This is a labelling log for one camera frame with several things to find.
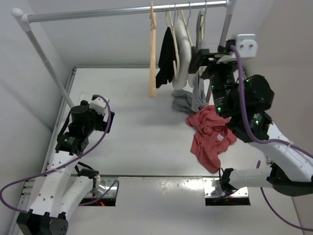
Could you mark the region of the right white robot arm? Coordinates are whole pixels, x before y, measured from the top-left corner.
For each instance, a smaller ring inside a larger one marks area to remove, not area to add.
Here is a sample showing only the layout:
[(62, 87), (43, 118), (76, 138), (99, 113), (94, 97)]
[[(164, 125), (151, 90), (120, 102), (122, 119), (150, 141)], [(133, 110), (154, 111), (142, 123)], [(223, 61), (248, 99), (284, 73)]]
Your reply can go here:
[(220, 53), (192, 48), (188, 72), (205, 67), (204, 77), (211, 82), (216, 114), (228, 119), (227, 128), (238, 139), (271, 159), (271, 165), (265, 168), (226, 168), (219, 188), (226, 195), (243, 187), (272, 188), (292, 197), (311, 194), (313, 156), (291, 143), (267, 114), (274, 91), (262, 75), (243, 76), (243, 57), (235, 46)]

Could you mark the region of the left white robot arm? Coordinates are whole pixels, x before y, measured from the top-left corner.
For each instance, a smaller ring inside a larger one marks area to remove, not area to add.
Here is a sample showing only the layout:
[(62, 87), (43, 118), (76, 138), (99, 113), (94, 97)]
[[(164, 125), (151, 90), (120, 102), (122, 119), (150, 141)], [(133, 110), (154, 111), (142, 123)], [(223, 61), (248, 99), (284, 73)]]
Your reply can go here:
[(108, 134), (114, 115), (109, 99), (100, 95), (94, 95), (91, 101), (82, 100), (70, 109), (58, 133), (49, 168), (40, 174), (43, 185), (28, 210), (17, 217), (24, 235), (65, 235), (78, 206), (96, 204), (118, 190), (117, 179), (107, 184), (97, 170), (78, 168), (82, 157), (101, 142), (87, 148), (90, 135), (95, 131)]

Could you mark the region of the red t shirt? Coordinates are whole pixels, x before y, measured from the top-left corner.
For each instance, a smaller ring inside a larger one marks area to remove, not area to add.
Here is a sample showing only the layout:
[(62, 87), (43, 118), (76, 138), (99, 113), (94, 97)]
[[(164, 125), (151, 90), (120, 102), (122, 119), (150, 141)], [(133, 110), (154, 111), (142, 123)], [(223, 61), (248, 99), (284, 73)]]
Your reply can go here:
[(204, 107), (186, 120), (188, 126), (196, 129), (190, 151), (210, 173), (219, 171), (219, 154), (226, 152), (237, 141), (237, 137), (226, 126), (229, 122), (230, 118), (216, 114), (213, 105)]

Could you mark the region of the peach plastic hanger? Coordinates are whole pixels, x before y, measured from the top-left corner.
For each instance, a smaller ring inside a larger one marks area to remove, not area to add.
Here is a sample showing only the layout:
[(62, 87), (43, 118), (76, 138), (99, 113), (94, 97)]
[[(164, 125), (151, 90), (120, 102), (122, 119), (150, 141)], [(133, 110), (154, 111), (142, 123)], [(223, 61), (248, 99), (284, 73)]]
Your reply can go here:
[(156, 13), (153, 10), (153, 2), (151, 2), (151, 53), (150, 53), (150, 70), (149, 70), (149, 87), (148, 97), (156, 97)]

